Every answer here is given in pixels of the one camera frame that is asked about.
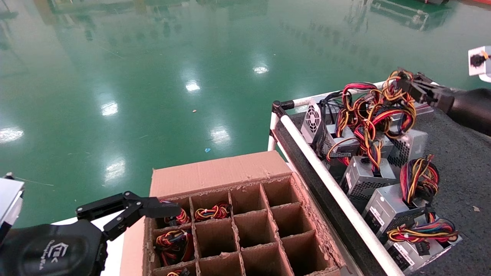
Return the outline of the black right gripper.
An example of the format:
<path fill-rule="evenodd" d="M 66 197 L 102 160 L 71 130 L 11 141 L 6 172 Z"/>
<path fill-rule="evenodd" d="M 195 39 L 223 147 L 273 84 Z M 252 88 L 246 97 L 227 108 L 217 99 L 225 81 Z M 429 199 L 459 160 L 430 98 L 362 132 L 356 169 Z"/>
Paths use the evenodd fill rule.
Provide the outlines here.
<path fill-rule="evenodd" d="M 415 102 L 435 105 L 437 93 L 448 88 L 438 85 L 423 73 L 398 70 L 397 88 L 407 93 Z M 490 89 L 450 90 L 441 98 L 440 109 L 453 121 L 486 136 L 491 135 Z"/>

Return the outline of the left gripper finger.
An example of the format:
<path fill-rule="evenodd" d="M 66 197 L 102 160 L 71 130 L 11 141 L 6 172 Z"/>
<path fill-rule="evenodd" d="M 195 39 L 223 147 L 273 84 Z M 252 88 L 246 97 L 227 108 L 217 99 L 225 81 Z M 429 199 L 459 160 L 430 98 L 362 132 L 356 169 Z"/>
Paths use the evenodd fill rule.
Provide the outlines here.
<path fill-rule="evenodd" d="M 157 197 L 140 196 L 123 196 L 120 206 L 122 212 L 104 225 L 103 235 L 106 240 L 115 240 L 141 218 L 177 217 L 182 209 L 177 203 L 160 202 Z"/>

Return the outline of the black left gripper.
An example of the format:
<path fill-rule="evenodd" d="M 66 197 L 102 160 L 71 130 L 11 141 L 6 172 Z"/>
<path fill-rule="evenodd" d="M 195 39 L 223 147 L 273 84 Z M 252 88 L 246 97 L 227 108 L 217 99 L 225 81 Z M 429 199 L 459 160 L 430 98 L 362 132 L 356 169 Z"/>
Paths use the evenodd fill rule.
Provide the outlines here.
<path fill-rule="evenodd" d="M 1 244 L 1 275 L 99 276 L 108 255 L 107 238 L 90 221 L 121 211 L 117 222 L 136 222 L 142 218 L 139 201 L 133 192 L 123 192 L 79 206 L 75 223 L 10 230 Z"/>

